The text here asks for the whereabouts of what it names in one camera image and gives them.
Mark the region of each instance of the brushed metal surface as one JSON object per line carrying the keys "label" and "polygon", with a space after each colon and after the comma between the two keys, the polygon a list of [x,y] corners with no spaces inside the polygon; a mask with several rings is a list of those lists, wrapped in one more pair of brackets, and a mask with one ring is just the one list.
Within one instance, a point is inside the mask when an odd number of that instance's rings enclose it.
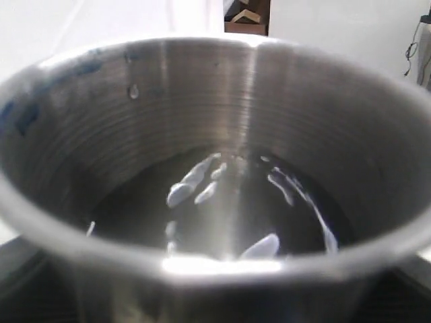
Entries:
{"label": "brushed metal surface", "polygon": [[[176,322],[188,318],[194,301],[181,300],[190,295],[202,296],[206,316],[266,295],[284,299],[275,317],[290,303],[294,322],[336,322],[362,289],[349,284],[431,240],[428,96],[311,48],[238,35],[109,44],[28,67],[0,87],[0,106],[5,219],[90,271],[90,281],[101,275],[94,271],[107,274],[102,283],[126,277],[120,285],[138,299],[143,286],[162,290]],[[341,205],[359,243],[336,256],[220,263],[85,238],[65,225],[85,221],[145,167],[208,144],[226,151],[253,144],[297,166]],[[117,285],[104,286],[105,304]],[[255,289],[249,303],[248,289]]]}

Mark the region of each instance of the pot rim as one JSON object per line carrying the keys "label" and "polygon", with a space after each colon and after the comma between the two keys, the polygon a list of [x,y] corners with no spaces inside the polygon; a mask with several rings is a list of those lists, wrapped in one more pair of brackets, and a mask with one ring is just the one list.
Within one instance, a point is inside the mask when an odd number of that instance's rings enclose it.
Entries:
{"label": "pot rim", "polygon": [[[99,46],[87,46],[55,55],[36,63],[19,72],[15,77],[3,82],[2,86],[16,81],[18,76],[38,69],[50,68],[96,48],[124,46],[131,42],[152,42],[169,40],[215,40],[220,42],[241,42],[251,48],[266,45],[299,50],[317,59],[337,61],[353,73],[370,75],[380,82],[389,84],[394,93],[402,93],[418,108],[426,110],[431,106],[425,91],[407,82],[379,75],[361,66],[355,66],[343,58],[329,56],[315,48],[299,46],[262,36],[244,34],[223,34],[218,36],[182,36],[151,37],[126,39],[104,43]],[[431,109],[424,111],[430,119]],[[297,285],[305,283],[341,283],[383,270],[406,259],[431,242],[431,205],[413,221],[401,229],[393,230],[379,238],[361,244],[343,248],[334,255],[311,254],[295,256],[289,259],[239,260],[221,262],[203,256],[176,254],[168,256],[161,250],[144,246],[118,244],[102,238],[86,237],[85,232],[65,225],[50,216],[48,212],[22,196],[0,170],[0,214],[24,237],[37,246],[48,250],[55,256],[97,270],[135,275],[144,279],[157,279],[173,285],[194,287],[238,286],[238,285]]]}

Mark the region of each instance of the stainless steel pot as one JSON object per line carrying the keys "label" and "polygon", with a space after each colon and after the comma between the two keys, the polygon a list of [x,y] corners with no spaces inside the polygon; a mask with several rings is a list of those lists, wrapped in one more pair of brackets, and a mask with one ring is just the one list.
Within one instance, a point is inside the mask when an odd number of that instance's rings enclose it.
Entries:
{"label": "stainless steel pot", "polygon": [[[0,211],[62,261],[82,322],[343,322],[370,277],[431,240],[429,97],[317,50],[238,35],[109,44],[28,67],[0,106]],[[357,243],[215,262],[76,227],[143,168],[203,143],[298,166]]]}

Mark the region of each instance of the water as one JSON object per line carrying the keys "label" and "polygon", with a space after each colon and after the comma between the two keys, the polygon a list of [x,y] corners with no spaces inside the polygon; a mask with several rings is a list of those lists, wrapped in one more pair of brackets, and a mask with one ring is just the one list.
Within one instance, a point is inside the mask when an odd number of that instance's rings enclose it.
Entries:
{"label": "water", "polygon": [[222,260],[334,254],[353,240],[313,179],[259,149],[194,149],[153,165],[94,210],[93,234]]}

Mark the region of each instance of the stovetop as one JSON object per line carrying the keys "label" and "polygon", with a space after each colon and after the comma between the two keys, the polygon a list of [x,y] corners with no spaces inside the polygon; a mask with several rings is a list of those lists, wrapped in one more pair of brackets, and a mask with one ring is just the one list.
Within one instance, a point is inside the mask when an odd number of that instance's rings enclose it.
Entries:
{"label": "stovetop", "polygon": [[[386,274],[352,323],[429,323],[431,292],[403,273]],[[0,303],[0,323],[78,323],[72,295],[46,266],[23,289]]]}

